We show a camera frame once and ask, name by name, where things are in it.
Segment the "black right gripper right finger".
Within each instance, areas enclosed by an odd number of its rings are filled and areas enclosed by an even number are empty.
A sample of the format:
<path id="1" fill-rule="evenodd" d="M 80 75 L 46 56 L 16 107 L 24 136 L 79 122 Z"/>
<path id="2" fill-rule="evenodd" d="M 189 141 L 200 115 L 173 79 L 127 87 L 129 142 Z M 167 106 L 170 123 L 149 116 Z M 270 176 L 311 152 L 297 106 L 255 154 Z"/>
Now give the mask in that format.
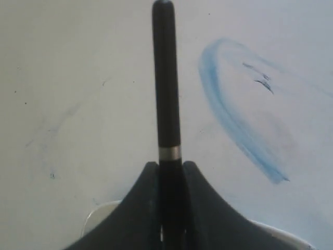
<path id="1" fill-rule="evenodd" d="M 183 163 L 187 198 L 188 249 L 291 249 L 229 205 L 197 165 Z"/>

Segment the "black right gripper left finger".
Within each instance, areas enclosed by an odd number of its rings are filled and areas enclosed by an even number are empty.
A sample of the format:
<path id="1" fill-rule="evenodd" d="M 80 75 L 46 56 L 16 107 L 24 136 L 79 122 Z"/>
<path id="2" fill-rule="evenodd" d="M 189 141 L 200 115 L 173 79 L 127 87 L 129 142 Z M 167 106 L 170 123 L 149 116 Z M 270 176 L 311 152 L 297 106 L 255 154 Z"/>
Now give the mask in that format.
<path id="1" fill-rule="evenodd" d="M 146 163 L 116 209 L 67 249 L 162 249 L 159 165 Z"/>

